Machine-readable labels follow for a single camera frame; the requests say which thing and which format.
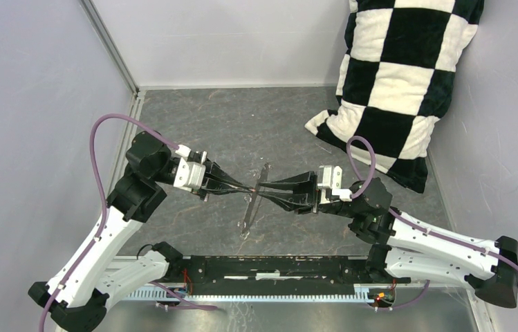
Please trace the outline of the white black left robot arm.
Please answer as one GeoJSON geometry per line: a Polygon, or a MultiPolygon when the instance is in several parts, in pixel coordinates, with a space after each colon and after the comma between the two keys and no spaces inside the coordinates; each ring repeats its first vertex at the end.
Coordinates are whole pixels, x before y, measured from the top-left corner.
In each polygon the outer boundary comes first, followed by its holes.
{"type": "Polygon", "coordinates": [[[166,199],[165,183],[201,200],[208,194],[249,193],[253,188],[226,174],[204,151],[169,145],[146,131],[126,152],[128,164],[104,204],[104,211],[68,263],[47,282],[35,282],[29,296],[65,331],[93,331],[119,301],[149,282],[176,281],[183,272],[166,244],[107,274],[121,247],[166,199]]]}

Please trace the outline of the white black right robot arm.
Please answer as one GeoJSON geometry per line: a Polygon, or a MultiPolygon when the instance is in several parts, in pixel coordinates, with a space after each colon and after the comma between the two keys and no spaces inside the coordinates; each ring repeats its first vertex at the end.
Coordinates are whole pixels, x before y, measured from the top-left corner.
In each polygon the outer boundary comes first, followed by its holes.
{"type": "Polygon", "coordinates": [[[365,274],[452,284],[484,302],[516,308],[518,241],[480,239],[435,227],[392,206],[379,178],[342,187],[342,169],[322,166],[278,181],[259,183],[258,195],[296,214],[324,213],[350,219],[357,238],[371,244],[365,274]]]}

